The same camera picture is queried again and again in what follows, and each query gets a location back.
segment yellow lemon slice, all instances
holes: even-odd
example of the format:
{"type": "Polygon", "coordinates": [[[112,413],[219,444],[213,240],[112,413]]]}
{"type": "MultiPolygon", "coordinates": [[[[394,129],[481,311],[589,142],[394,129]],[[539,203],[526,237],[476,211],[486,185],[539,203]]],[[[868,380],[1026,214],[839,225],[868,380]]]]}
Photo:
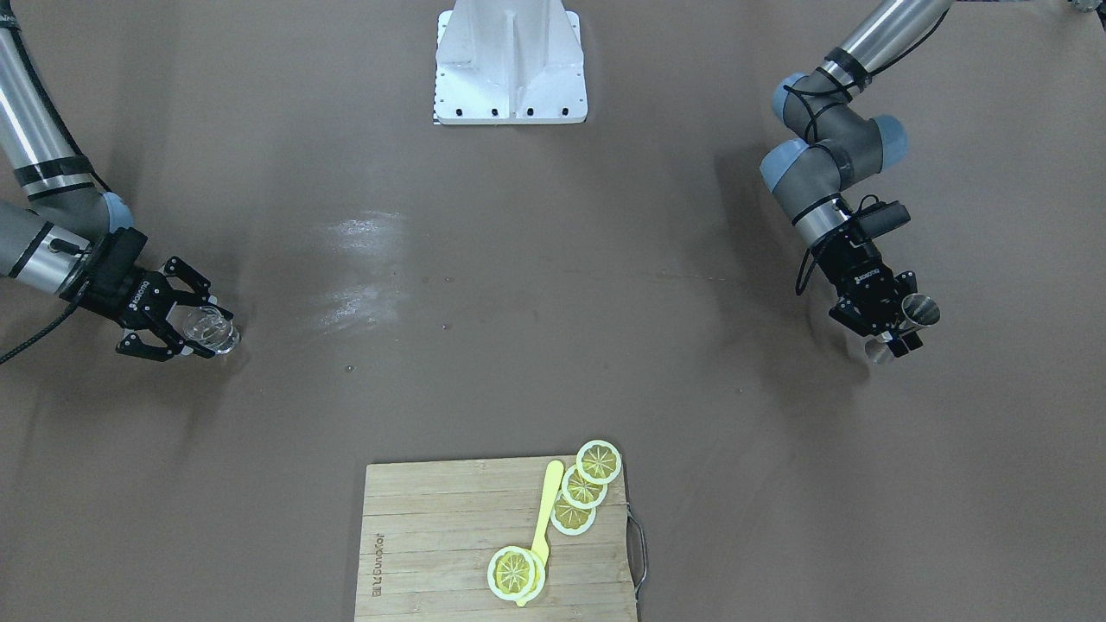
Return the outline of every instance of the yellow lemon slice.
{"type": "Polygon", "coordinates": [[[497,597],[517,601],[533,590],[539,566],[526,549],[503,547],[488,562],[488,587],[497,597]]]}
{"type": "Polygon", "coordinates": [[[519,607],[525,607],[528,602],[538,598],[538,594],[542,593],[542,590],[545,589],[545,566],[542,563],[542,560],[538,559],[538,556],[535,556],[530,549],[522,550],[525,551],[530,561],[534,564],[536,576],[534,579],[534,587],[531,588],[529,592],[523,594],[522,598],[515,601],[519,607]]]}
{"type": "Polygon", "coordinates": [[[622,455],[606,440],[588,440],[576,453],[576,468],[592,484],[611,484],[622,471],[622,455]]]}
{"type": "Polygon", "coordinates": [[[550,516],[550,520],[553,522],[553,527],[565,536],[580,536],[591,529],[592,523],[595,522],[595,508],[582,510],[568,504],[564,495],[557,495],[556,501],[553,502],[553,514],[550,516]]]}
{"type": "Polygon", "coordinates": [[[570,505],[589,510],[603,502],[603,498],[607,496],[607,485],[592,484],[584,479],[580,469],[573,465],[561,480],[561,494],[570,505]]]}

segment yellow spoon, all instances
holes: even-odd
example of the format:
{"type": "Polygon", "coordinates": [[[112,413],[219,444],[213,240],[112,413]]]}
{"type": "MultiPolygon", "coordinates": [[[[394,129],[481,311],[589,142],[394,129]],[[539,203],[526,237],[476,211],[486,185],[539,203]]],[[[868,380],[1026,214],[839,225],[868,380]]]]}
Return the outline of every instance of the yellow spoon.
{"type": "MultiPolygon", "coordinates": [[[[545,481],[542,484],[542,502],[538,509],[538,527],[534,529],[534,542],[530,546],[530,552],[541,562],[542,570],[545,569],[550,559],[550,543],[545,539],[545,530],[550,526],[553,502],[556,501],[556,493],[561,489],[562,479],[564,479],[564,464],[561,460],[553,460],[545,466],[545,481]]],[[[540,591],[535,590],[528,598],[515,601],[517,604],[525,607],[540,591]]]]}

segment silver arm segment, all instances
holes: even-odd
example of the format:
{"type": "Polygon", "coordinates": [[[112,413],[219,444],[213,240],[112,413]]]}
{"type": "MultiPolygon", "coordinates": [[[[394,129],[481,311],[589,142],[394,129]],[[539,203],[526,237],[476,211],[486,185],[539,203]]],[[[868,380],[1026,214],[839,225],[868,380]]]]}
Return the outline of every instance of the silver arm segment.
{"type": "Polygon", "coordinates": [[[59,296],[70,283],[81,261],[80,255],[60,252],[61,240],[88,249],[88,240],[46,221],[38,214],[0,203],[0,274],[59,296]]]}
{"type": "Polygon", "coordinates": [[[0,2],[0,148],[48,220],[92,241],[133,225],[118,197],[95,189],[92,163],[54,108],[7,0],[0,2]]]}
{"type": "MultiPolygon", "coordinates": [[[[884,0],[839,49],[872,73],[905,52],[952,7],[953,1],[884,0]]],[[[835,61],[826,60],[822,69],[843,84],[854,81],[848,70],[835,61]]],[[[856,87],[856,92],[862,90],[859,85],[856,87]]]]}

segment bamboo cutting board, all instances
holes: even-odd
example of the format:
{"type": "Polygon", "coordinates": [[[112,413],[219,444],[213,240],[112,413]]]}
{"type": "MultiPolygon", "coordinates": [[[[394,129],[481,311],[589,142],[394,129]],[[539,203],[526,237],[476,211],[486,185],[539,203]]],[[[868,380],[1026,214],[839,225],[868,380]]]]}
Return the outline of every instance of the bamboo cutting board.
{"type": "Polygon", "coordinates": [[[488,589],[502,547],[529,548],[545,465],[575,456],[369,465],[357,574],[358,622],[637,622],[626,552],[626,486],[608,485],[592,528],[550,526],[545,589],[526,607],[488,589]]]}

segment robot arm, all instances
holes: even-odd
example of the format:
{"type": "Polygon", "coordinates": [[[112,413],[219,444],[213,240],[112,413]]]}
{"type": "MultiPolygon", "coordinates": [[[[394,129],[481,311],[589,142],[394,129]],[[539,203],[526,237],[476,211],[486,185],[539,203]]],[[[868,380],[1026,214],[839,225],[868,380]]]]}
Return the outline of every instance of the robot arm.
{"type": "Polygon", "coordinates": [[[176,257],[157,271],[136,265],[146,236],[65,128],[9,0],[0,0],[0,148],[31,204],[0,203],[0,276],[69,301],[66,315],[80,307],[118,323],[122,354],[167,361],[229,352],[238,340],[233,315],[217,305],[207,279],[176,257]],[[169,278],[188,289],[174,289],[169,278]],[[159,343],[144,343],[138,331],[159,343]]]}
{"type": "MultiPolygon", "coordinates": [[[[932,33],[952,2],[885,0],[813,73],[785,79],[772,101],[776,116],[800,138],[764,158],[764,182],[814,265],[837,290],[830,315],[874,338],[867,351],[876,362],[920,348],[918,331],[937,323],[940,310],[918,293],[914,272],[895,276],[884,265],[873,241],[908,222],[906,208],[877,199],[853,210],[842,197],[842,191],[900,160],[908,145],[895,117],[865,120],[848,104],[875,75],[920,44],[927,30],[932,33]]],[[[800,286],[796,292],[802,292],[800,286]]]]}

